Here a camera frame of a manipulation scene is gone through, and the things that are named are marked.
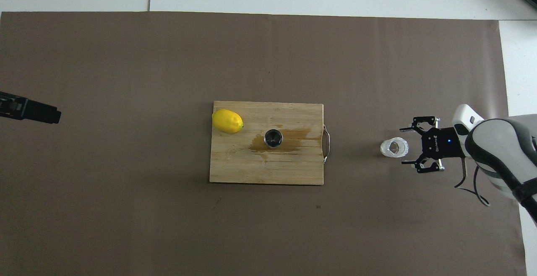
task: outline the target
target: lemon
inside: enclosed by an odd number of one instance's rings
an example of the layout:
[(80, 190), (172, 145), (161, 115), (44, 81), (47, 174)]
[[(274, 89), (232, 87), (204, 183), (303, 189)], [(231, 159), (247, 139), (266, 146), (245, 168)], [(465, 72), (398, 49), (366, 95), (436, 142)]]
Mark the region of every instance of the lemon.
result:
[(242, 118), (228, 109), (219, 109), (213, 113), (213, 126), (225, 133), (232, 134), (244, 127)]

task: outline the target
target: black cable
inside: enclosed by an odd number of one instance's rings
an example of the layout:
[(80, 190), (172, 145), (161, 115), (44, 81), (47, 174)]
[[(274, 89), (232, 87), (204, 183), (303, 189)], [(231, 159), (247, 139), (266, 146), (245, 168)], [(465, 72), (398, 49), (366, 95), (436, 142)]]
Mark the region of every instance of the black cable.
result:
[(458, 189), (461, 189), (461, 190), (464, 190), (464, 191), (468, 191), (470, 192), (471, 194), (474, 194), (475, 196), (477, 196), (477, 199), (479, 200), (479, 202), (481, 202), (484, 206), (487, 206), (489, 207), (490, 206), (490, 203), (489, 201), (487, 201), (486, 198), (484, 198), (483, 196), (479, 195), (479, 192), (477, 192), (477, 183), (476, 183), (476, 179), (477, 179), (477, 172), (479, 171), (479, 166), (476, 166), (475, 167), (475, 172), (474, 172), (474, 190), (469, 190), (469, 189), (466, 189), (466, 188), (462, 188), (462, 187), (459, 187), (460, 185), (462, 185), (462, 183), (464, 182), (464, 180), (466, 180), (466, 175), (467, 175), (467, 171), (466, 171), (466, 161), (465, 159), (463, 158), (462, 159), (462, 181), (459, 182), (457, 185), (455, 185), (455, 188), (458, 188)]

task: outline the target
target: robotic arm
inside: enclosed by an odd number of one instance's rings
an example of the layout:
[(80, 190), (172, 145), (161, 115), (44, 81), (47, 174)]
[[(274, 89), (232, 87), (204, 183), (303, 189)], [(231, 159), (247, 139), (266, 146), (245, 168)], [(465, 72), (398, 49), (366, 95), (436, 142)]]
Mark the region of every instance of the robotic arm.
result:
[(484, 120), (462, 104), (453, 125), (464, 154), (537, 223), (537, 114)]
[[(436, 117), (414, 117), (409, 127), (422, 135), (422, 154), (413, 164), (418, 173), (443, 171), (441, 160), (449, 157), (462, 159), (466, 178), (466, 158), (476, 161), (493, 186), (504, 196), (516, 199), (537, 224), (537, 114), (521, 115), (506, 119), (485, 120), (470, 106), (458, 106), (452, 119), (453, 127), (438, 128)], [(425, 131), (423, 123), (432, 127)], [(432, 160), (430, 167), (424, 164)], [(485, 205), (475, 187), (478, 199)]]

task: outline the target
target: wooden cutting board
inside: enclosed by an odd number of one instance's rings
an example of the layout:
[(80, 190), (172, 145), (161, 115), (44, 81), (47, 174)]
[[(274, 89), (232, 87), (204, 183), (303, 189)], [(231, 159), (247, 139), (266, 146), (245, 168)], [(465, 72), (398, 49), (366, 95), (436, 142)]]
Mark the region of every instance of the wooden cutting board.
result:
[[(216, 111), (238, 113), (244, 128), (227, 134), (213, 127), (211, 182), (250, 184), (323, 184), (323, 105), (215, 101)], [(263, 138), (270, 129), (284, 139), (269, 148)]]

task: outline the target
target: brown paper backdrop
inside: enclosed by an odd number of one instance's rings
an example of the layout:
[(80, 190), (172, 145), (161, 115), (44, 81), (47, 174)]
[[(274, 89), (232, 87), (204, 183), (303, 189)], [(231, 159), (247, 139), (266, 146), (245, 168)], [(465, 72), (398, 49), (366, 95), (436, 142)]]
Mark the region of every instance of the brown paper backdrop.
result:
[[(497, 21), (3, 13), (2, 275), (524, 275), (516, 202), (380, 155), (415, 115), (506, 117)], [(214, 100), (323, 103), (324, 186), (209, 183)]]

